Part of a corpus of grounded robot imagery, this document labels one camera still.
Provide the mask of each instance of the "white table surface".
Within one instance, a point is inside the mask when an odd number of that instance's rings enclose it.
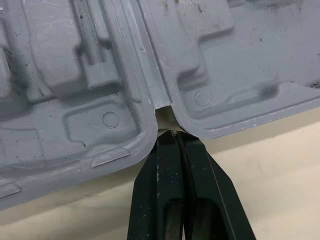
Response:
[[[320,108],[205,140],[258,240],[320,239]],[[142,163],[0,211],[0,240],[125,240]]]

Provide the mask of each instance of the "gray molded plastic panel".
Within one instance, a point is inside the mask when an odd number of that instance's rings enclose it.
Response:
[[[320,106],[319,0],[0,0],[0,209]]]

